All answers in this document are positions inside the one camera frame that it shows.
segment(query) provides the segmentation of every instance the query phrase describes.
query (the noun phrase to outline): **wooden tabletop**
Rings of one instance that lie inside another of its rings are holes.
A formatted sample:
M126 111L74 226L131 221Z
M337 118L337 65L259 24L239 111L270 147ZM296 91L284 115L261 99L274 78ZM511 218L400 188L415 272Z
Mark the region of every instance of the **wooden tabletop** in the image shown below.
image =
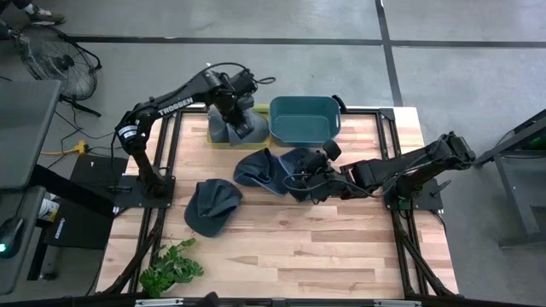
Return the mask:
M395 107L394 111L402 152L422 147L417 111L413 107ZM341 127L335 141L343 153L334 166L380 158L373 116L344 115ZM157 122L148 141L150 159L159 129ZM212 149L206 142L206 129L205 114L183 115L174 169L175 200L167 212L162 240L162 244L170 245L197 238L189 257L204 267L205 274L188 285L177 286L168 296L201 297L216 291L220 297L247 298L403 297L392 220L382 200L328 199L314 206L297 203L289 194L281 197L264 188L235 184L244 198L226 230L213 239L193 232L183 214L195 184L210 178L233 182L235 165L255 151ZM271 152L279 155L289 149L270 146ZM132 160L127 173L137 174ZM110 286L132 258L141 219L142 209L130 209L114 221L97 291ZM415 222L423 257L456 293L441 223L426 211L416 212ZM415 266L413 261L408 262L417 289Z

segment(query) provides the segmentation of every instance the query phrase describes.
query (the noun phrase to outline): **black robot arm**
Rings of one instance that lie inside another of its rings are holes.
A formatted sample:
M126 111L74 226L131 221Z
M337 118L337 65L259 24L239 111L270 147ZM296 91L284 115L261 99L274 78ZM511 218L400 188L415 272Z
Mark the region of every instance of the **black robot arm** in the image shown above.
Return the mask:
M465 170L475 160L474 152L464 138L455 133L442 135L424 148L400 155L397 158L358 161L332 168L329 159L336 160L341 151L334 141L324 144L324 152L309 152L299 161L296 175L285 180L288 189L299 200L309 194L314 200L325 201L328 197L343 200L366 197L382 197L396 189L399 198L411 199L425 182L442 171ZM373 192L383 187L381 194Z
M203 102L207 107L214 105L237 135L244 137L253 130L253 126L245 120L237 102L254 93L257 88L253 75L246 68L232 77L205 69L177 90L160 97L151 97L149 101L138 103L132 111L127 112L116 126L115 134L122 148L135 159L145 193L160 197L165 192L165 179L150 164L145 151L155 120Z

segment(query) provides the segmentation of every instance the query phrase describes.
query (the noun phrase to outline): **shoe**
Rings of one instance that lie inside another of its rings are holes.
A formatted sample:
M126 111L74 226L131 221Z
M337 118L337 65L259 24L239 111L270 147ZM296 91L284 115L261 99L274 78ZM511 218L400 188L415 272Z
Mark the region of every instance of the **shoe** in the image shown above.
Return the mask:
M53 14L47 9L41 9L36 4L33 4L34 14L29 14L32 24L41 26L60 25L66 21L62 14Z

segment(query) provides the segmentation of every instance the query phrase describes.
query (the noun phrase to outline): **teal plastic basin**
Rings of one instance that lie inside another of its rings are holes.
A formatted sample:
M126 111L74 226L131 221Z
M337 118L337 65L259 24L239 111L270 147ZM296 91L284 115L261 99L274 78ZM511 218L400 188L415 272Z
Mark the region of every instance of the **teal plastic basin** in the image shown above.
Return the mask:
M340 107L331 97L281 96L270 104L270 131L289 147L321 147L340 133Z

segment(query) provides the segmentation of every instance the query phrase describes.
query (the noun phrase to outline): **fan stand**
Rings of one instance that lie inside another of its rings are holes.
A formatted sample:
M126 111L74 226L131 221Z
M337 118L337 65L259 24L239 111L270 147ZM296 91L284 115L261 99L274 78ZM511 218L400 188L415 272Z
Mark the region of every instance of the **fan stand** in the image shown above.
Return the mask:
M92 109L90 109L90 108L88 108L88 107L84 107L84 106L80 105L76 99L72 99L72 100L70 100L70 99L65 99L65 98L61 98L61 99L62 99L63 101L66 101L66 102L70 103L75 109L78 109L78 110L83 111L83 112L87 112L87 113L89 113L89 114L93 114L93 115L95 115L95 116L97 116L97 117L101 117L101 116L102 116L102 114L98 113L97 111L92 110Z

